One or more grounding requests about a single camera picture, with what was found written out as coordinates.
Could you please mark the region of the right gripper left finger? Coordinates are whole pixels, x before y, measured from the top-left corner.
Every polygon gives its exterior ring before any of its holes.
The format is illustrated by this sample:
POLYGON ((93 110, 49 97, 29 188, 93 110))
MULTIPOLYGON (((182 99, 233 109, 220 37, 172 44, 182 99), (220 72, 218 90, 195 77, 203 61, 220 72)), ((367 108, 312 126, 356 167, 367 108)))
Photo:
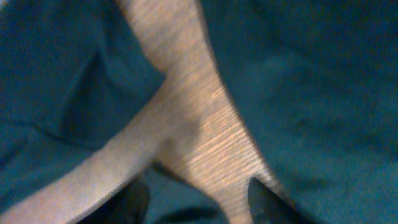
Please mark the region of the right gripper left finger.
POLYGON ((149 188, 138 177, 78 224, 140 224, 149 201, 149 188))

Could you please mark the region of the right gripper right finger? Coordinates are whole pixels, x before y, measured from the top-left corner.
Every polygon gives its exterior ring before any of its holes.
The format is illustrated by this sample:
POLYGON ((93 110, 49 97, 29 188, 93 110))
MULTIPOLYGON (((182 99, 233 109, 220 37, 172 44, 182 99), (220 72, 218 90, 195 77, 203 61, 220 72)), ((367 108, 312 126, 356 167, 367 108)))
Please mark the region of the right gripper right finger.
POLYGON ((253 224, 314 224, 253 177, 248 185, 248 204, 253 224))

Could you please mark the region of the black leggings red grey waistband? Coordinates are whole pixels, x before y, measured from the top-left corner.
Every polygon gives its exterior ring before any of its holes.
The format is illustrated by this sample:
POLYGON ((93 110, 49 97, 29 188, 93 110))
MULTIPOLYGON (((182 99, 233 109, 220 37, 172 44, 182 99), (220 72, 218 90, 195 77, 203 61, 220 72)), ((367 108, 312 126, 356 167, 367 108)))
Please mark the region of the black leggings red grey waistband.
POLYGON ((396 1, 2 1, 1 222, 397 222, 396 1))

